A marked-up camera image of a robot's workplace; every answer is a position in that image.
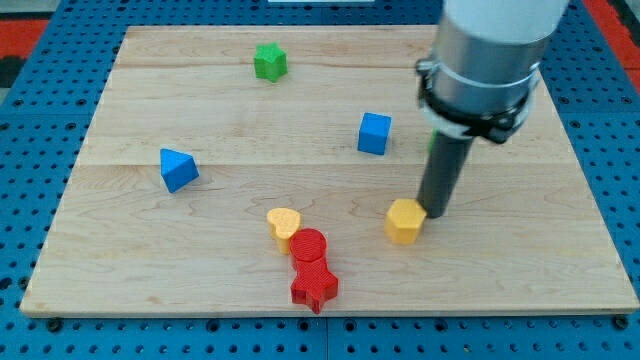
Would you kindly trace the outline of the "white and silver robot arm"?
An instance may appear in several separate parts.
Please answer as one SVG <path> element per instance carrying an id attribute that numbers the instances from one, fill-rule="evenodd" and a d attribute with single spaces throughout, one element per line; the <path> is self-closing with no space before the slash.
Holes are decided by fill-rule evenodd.
<path id="1" fill-rule="evenodd" d="M 500 142 L 526 120 L 567 0 L 449 0 L 416 62 L 419 107 L 439 132 Z"/>

